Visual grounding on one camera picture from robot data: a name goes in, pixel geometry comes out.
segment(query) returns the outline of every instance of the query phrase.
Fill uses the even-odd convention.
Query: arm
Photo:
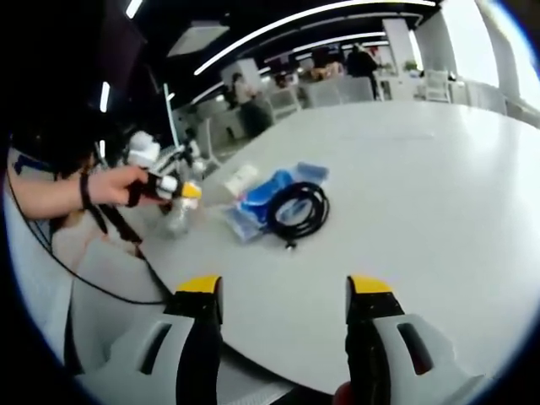
[[[8,168],[13,192],[23,214],[29,219],[50,219],[83,207],[79,180],[39,181],[19,177]],[[128,187],[134,181],[148,182],[148,174],[135,166],[101,171],[89,177],[89,195],[93,204],[126,205]]]
[[[82,208],[78,180],[40,181],[24,179],[8,168],[14,197],[29,219],[55,218]]]

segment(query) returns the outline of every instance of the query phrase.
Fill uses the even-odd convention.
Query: white chair
[[[197,130],[197,143],[201,149],[202,156],[207,159],[211,164],[221,167],[222,163],[213,154],[212,137],[210,134],[210,125],[212,118],[207,118],[201,124]]]
[[[503,94],[489,84],[467,81],[467,97],[471,107],[508,115],[506,100]]]
[[[274,124],[302,109],[295,91],[296,88],[292,87],[275,91],[267,96]]]
[[[340,78],[336,80],[342,103],[373,101],[373,89],[369,78]]]
[[[450,90],[448,87],[448,72],[426,70],[424,81],[425,99],[427,101],[451,103]]]
[[[136,301],[161,301],[145,261],[105,243],[93,240],[78,266],[78,274],[121,297]],[[89,372],[103,366],[112,344],[141,317],[159,314],[164,305],[134,305],[117,300],[82,281],[73,281],[70,316],[77,358]]]
[[[334,85],[335,79],[323,80],[318,83],[306,84],[304,86],[305,95],[310,108],[329,107],[340,105],[341,97],[338,88]]]

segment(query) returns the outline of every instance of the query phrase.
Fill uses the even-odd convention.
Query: white column
[[[499,87],[493,46],[474,0],[445,0],[441,7],[456,58],[457,74],[464,79]]]
[[[456,73],[456,58],[441,12],[420,25],[414,34],[422,54],[424,69]]]
[[[517,78],[516,59],[510,42],[505,38],[505,35],[500,32],[497,25],[489,18],[488,15],[482,13],[482,19],[488,29],[489,38],[493,45],[495,61],[497,62],[497,73],[499,75],[499,88],[503,95],[511,100],[519,100],[520,90]]]
[[[493,0],[479,1],[479,5],[482,6],[481,9],[485,12],[484,17],[487,17],[500,35],[504,36],[505,40],[510,44],[513,55],[513,57],[505,57],[505,68],[510,72],[511,82],[508,83],[507,76],[499,74],[501,89],[508,89],[508,86],[511,86],[514,90],[512,92],[513,96],[517,93],[531,107],[540,110],[540,78],[535,71],[535,55],[531,44],[524,36],[521,27],[517,25],[517,22],[505,10],[503,5]],[[496,43],[494,43],[494,51],[500,70],[500,59],[497,57],[500,50],[497,49]],[[514,70],[517,76],[517,92],[515,91]]]
[[[223,83],[229,88],[232,86],[232,78],[235,73],[241,73],[253,89],[262,89],[261,75],[254,59],[240,59],[221,71]]]
[[[392,50],[389,46],[379,46],[379,58],[381,60],[381,65],[386,65],[387,63],[390,63],[394,67],[396,66],[396,63],[394,62],[392,56]]]
[[[414,62],[413,45],[408,35],[407,22],[404,19],[383,19],[386,38],[390,42],[391,54],[400,76],[406,74],[405,63]]]

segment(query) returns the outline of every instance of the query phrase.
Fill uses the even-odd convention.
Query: coiled black cable
[[[308,202],[310,212],[300,222],[284,224],[278,213],[285,204]],[[267,227],[270,232],[287,242],[286,248],[295,248],[296,240],[316,233],[327,221],[330,203],[324,191],[315,183],[302,181],[286,186],[276,193],[268,204]]]

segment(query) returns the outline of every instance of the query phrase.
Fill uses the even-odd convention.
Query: black cable
[[[49,255],[51,255],[51,257],[55,260],[55,262],[57,262],[60,266],[62,266],[62,268],[64,270],[66,270],[68,273],[70,273],[72,276],[74,276],[76,279],[82,281],[83,283],[85,283],[86,285],[88,285],[89,287],[92,287],[94,289],[97,289],[98,291],[101,291],[103,294],[105,295],[109,295],[110,297],[116,299],[116,300],[120,300],[120,301],[123,301],[123,302],[126,302],[128,304],[134,304],[134,305],[166,305],[168,303],[167,300],[164,300],[164,301],[137,301],[137,300],[130,300],[129,298],[125,298],[125,297],[122,297],[120,295],[117,295],[115,293],[112,293],[111,291],[108,291],[106,289],[103,289],[102,287],[100,287],[99,285],[96,285],[90,281],[88,281],[87,279],[85,278],[82,278],[81,276],[79,276],[78,274],[76,274],[74,271],[72,271],[69,267],[67,267],[64,263],[62,263],[56,256],[54,256],[54,254],[52,254],[52,251],[50,251],[49,249],[46,248],[46,245],[45,243],[37,236],[37,234],[34,232],[34,230],[32,229],[32,227],[30,226],[30,222],[28,221],[28,219],[24,216],[23,214],[23,210],[21,209],[20,207],[20,204],[19,204],[19,201],[17,200],[17,197],[15,196],[15,191],[14,191],[14,188],[13,188],[13,185],[11,184],[11,179],[9,178],[9,173],[6,174],[7,178],[8,178],[8,183],[9,183],[9,188],[11,190],[11,193],[13,195],[13,200],[15,201],[15,205],[17,205],[17,209],[20,211],[21,213],[21,216],[23,217],[23,220],[25,221],[26,223],[26,226],[28,226],[28,229],[30,230],[30,232],[32,232],[32,235],[40,242],[40,245],[41,247],[43,247],[48,253]]]
[[[45,234],[43,233],[43,230],[41,229],[41,227],[37,224],[37,222],[35,222],[35,227],[37,228],[38,230],[38,233],[41,235],[41,237],[43,238],[43,240],[49,240],[50,238],[47,238],[45,236]],[[48,248],[46,249],[49,253],[51,253],[52,251],[52,244],[51,242],[49,242],[48,244]]]
[[[281,208],[293,201],[310,203],[308,215],[296,224],[278,220]],[[287,248],[295,248],[296,240],[316,233],[327,221],[330,203],[324,191],[315,183],[302,181],[286,186],[272,197],[268,204],[267,227],[270,232],[285,240]]]

